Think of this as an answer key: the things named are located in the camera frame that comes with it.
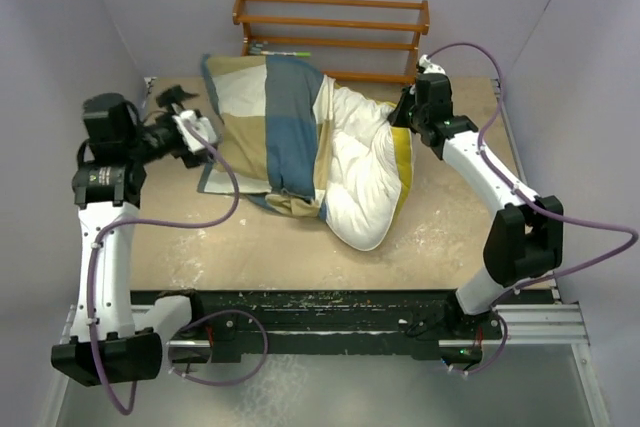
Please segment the white pillow with yellow band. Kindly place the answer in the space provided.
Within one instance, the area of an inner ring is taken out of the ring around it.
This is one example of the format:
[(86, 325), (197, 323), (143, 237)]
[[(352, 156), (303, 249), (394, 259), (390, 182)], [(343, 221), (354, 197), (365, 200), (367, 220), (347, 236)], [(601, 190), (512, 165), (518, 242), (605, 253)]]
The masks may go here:
[(321, 217), (358, 251), (382, 243), (412, 187), (411, 133), (391, 125), (388, 116), (395, 109), (393, 102), (369, 98), (328, 76), (313, 105), (313, 180)]

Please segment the blue tan white checked pillowcase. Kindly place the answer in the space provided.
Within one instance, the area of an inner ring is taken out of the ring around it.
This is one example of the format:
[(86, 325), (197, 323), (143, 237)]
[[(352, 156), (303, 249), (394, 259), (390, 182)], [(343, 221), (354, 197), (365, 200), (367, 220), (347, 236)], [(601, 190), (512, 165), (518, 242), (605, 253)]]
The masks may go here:
[(335, 81), (290, 57), (214, 56), (201, 60), (218, 151), (240, 193), (289, 217), (325, 219), (335, 130)]

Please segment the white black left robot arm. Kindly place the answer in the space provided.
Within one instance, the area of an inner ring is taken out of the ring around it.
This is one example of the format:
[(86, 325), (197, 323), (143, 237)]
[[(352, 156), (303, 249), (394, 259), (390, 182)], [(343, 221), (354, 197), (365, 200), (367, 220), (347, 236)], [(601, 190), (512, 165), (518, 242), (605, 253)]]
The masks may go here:
[(151, 380), (158, 376), (175, 334), (194, 339), (206, 316), (192, 289), (160, 294), (142, 317), (133, 315), (130, 294), (133, 220), (140, 215), (145, 166), (167, 155), (188, 168), (205, 160), (205, 148), (184, 127), (211, 141), (215, 134), (193, 94), (174, 85), (156, 97), (161, 110), (145, 124), (119, 93), (97, 95), (83, 104), (86, 140), (72, 180), (82, 233), (81, 277), (70, 338), (51, 350), (51, 364), (91, 387)]

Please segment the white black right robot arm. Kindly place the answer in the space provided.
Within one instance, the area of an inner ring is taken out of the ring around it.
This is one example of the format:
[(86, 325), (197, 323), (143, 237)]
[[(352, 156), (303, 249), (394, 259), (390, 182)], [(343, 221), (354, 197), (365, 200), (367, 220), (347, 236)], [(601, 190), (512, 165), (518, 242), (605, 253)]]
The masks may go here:
[(448, 295), (435, 322), (452, 336), (467, 338), (508, 289), (560, 266), (563, 223), (539, 211), (562, 215), (563, 205), (557, 197), (541, 197), (521, 184), (480, 140), (469, 117), (454, 113), (451, 82), (442, 72), (417, 74), (387, 120), (419, 135), (423, 145), (467, 182), (492, 221), (481, 268)]

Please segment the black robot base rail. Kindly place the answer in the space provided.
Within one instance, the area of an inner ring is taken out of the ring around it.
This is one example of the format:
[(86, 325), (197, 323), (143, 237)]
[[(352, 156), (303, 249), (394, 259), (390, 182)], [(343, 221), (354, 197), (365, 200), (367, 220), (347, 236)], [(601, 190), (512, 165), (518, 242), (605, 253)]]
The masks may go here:
[(172, 340), (204, 349), (214, 363), (245, 354), (479, 359), (499, 340), (496, 315), (467, 316), (451, 290), (203, 291), (200, 325)]

